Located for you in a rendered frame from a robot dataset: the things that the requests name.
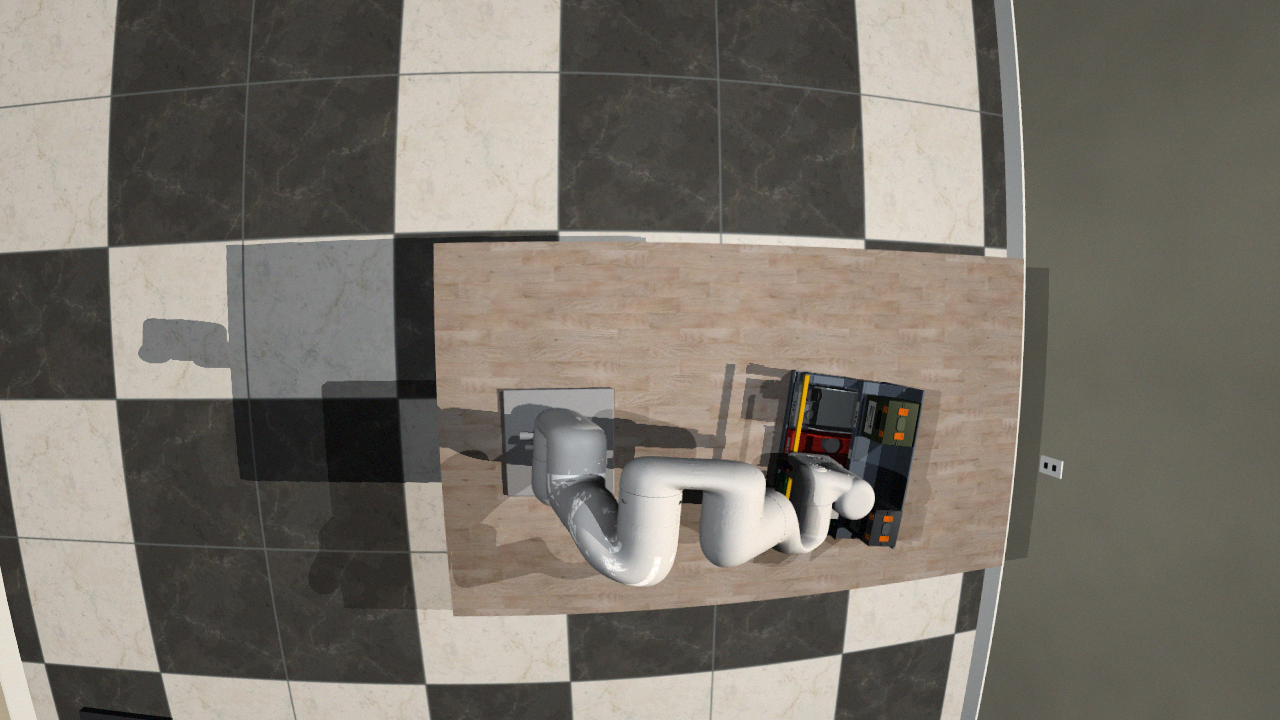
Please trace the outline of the red open bin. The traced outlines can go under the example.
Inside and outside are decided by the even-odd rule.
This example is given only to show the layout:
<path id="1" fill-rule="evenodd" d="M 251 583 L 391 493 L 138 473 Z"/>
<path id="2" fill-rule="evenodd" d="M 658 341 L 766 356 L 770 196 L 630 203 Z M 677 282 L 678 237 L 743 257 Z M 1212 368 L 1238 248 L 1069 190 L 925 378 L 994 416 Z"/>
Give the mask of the red open bin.
<path id="1" fill-rule="evenodd" d="M 792 450 L 794 432 L 795 432 L 794 428 L 787 428 L 785 439 L 785 452 L 782 460 L 787 457 L 788 450 Z M 840 442 L 838 451 L 835 454 L 826 452 L 826 450 L 820 447 L 820 441 L 823 438 L 838 439 Z M 846 469 L 846 462 L 849 457 L 849 445 L 850 445 L 849 439 L 851 439 L 850 434 L 801 429 L 797 451 L 801 451 L 803 454 L 828 454 L 829 457 L 833 457 L 836 462 L 838 462 L 842 468 Z"/>

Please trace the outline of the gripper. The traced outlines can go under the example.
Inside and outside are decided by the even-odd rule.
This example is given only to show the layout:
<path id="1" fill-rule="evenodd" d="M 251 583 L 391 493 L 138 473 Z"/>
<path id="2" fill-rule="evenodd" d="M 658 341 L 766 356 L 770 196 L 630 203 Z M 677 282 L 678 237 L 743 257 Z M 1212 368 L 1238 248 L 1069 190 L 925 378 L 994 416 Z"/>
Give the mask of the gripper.
<path id="1" fill-rule="evenodd" d="M 819 462 L 818 465 L 820 465 L 823 461 L 824 462 L 836 462 L 835 459 L 832 459 L 829 456 L 826 456 L 826 455 L 820 455 L 820 454 L 803 454 L 803 452 L 801 454 L 796 454 L 792 450 L 788 450 L 788 455 L 787 456 L 788 457 L 786 457 L 786 460 L 781 460 L 780 461 L 780 466 L 781 468 L 786 468 L 786 469 L 790 470 L 790 471 L 786 470 L 785 473 L 791 479 L 792 479 L 792 475 L 794 475 L 794 469 L 797 468 L 799 465 L 804 465 L 806 462 L 812 462 L 812 464 L 818 464 Z M 838 462 L 836 462 L 836 464 L 838 464 Z"/>

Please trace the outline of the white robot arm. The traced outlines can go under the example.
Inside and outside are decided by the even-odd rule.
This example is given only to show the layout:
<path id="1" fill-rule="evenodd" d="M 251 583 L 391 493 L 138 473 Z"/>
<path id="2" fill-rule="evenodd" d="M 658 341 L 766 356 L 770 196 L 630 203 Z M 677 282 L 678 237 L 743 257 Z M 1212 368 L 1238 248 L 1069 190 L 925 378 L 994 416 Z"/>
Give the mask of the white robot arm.
<path id="1" fill-rule="evenodd" d="M 520 439 L 532 439 L 525 450 L 532 450 L 536 498 L 554 510 L 596 571 L 625 585 L 655 585 L 669 573 L 684 489 L 703 489 L 699 539 L 719 568 L 771 548 L 808 553 L 826 541 L 829 519 L 861 519 L 876 501 L 867 480 L 836 462 L 795 468 L 788 501 L 765 489 L 765 477 L 748 462 L 645 456 L 625 464 L 617 502 L 605 489 L 605 433 L 586 416 L 548 409 L 534 436 L 520 432 Z"/>

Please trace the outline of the yellow bar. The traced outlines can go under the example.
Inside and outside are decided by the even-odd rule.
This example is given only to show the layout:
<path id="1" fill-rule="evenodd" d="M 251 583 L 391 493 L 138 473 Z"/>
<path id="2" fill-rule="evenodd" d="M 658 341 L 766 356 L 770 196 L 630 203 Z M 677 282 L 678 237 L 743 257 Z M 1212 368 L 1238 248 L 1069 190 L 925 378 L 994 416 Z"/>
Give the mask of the yellow bar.
<path id="1" fill-rule="evenodd" d="M 806 389 L 808 389 L 809 377 L 810 375 L 804 375 L 804 378 L 803 378 L 803 391 L 801 391 L 801 397 L 800 397 L 800 404 L 799 404 L 799 410 L 797 410 L 797 421 L 796 421 L 796 428 L 795 428 L 795 434 L 794 434 L 794 446 L 792 446 L 792 451 L 796 452 L 796 454 L 797 454 L 797 445 L 799 445 L 801 427 L 803 427 L 803 415 L 804 415 L 804 409 L 805 409 L 805 402 L 806 402 Z M 786 487 L 785 487 L 785 496 L 787 498 L 788 498 L 790 491 L 791 491 L 791 480 L 792 479 L 787 477 Z"/>

